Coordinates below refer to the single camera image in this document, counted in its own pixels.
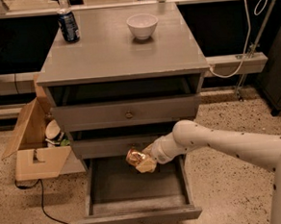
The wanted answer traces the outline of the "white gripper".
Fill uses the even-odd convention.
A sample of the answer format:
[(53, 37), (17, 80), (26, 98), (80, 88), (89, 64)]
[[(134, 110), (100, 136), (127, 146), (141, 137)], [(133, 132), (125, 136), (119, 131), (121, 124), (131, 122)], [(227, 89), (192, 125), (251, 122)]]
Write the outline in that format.
[(174, 134), (169, 133), (164, 137), (157, 138), (152, 144), (145, 147), (142, 152), (151, 155), (151, 158), (141, 159), (136, 163), (136, 169), (140, 173), (152, 173), (157, 167), (157, 163), (166, 164), (179, 155), (184, 155), (188, 151), (186, 144), (176, 141)]

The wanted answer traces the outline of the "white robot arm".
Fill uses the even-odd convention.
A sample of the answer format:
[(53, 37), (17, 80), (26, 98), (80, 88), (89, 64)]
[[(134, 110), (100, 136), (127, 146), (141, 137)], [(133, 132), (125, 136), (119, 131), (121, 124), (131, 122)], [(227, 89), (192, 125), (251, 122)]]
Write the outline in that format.
[(208, 129), (190, 120), (176, 123), (172, 132), (157, 138), (140, 154), (136, 169), (152, 171), (199, 147), (210, 147), (231, 157), (273, 171), (270, 224), (281, 224), (281, 136)]

